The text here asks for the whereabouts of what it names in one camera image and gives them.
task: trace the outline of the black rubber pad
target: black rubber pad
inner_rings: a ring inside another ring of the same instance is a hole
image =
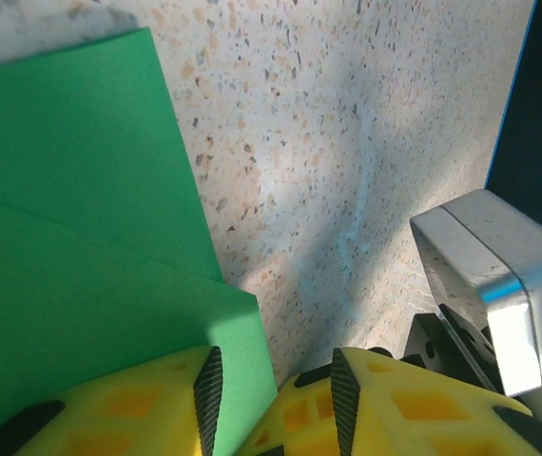
[[[223,396],[221,349],[213,347],[193,385],[202,455],[212,456]]]
[[[259,453],[257,456],[283,456],[283,445],[267,449],[264,453]]]
[[[0,426],[0,456],[12,456],[57,416],[66,404],[47,401],[24,408]]]
[[[359,383],[340,349],[332,353],[330,390],[335,410],[340,456],[351,456],[358,420]]]
[[[418,368],[427,369],[423,358],[418,353],[409,354],[400,359],[403,363],[410,364],[412,366],[417,366]]]
[[[308,387],[309,385],[313,385],[319,380],[323,380],[324,378],[328,378],[329,376],[330,376],[330,365],[326,364],[319,368],[315,368],[312,370],[308,370],[307,372],[303,372],[295,380],[294,386],[295,388]]]
[[[542,422],[511,408],[496,406],[494,412],[542,455]]]
[[[388,358],[394,357],[389,350],[382,347],[373,347],[372,349],[368,349],[368,351],[376,354],[382,354],[383,356],[387,356]]]

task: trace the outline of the screw hole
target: screw hole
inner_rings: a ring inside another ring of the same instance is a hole
[[[436,349],[434,348],[434,344],[431,340],[428,340],[425,343],[425,353],[430,359],[434,359],[434,356],[436,356]]]
[[[476,344],[476,339],[474,339],[474,336],[471,335],[469,332],[467,332],[466,330],[464,330],[463,328],[460,328],[463,333],[465,334],[465,336],[468,338],[468,340],[470,340],[470,342],[472,342],[474,345]]]

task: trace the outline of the floor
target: floor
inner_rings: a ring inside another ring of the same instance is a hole
[[[409,217],[483,185],[532,0],[0,0],[0,62],[153,30],[226,281],[279,382],[400,355]]]

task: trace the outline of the green paper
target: green paper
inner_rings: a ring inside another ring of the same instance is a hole
[[[223,279],[148,29],[0,66],[0,203]]]
[[[215,454],[234,454],[277,393],[256,298],[0,206],[0,423],[201,344],[223,352]]]

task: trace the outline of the silver metal block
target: silver metal block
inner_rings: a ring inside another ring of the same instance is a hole
[[[542,387],[542,226],[476,190],[411,219],[438,303],[489,325],[507,395]]]

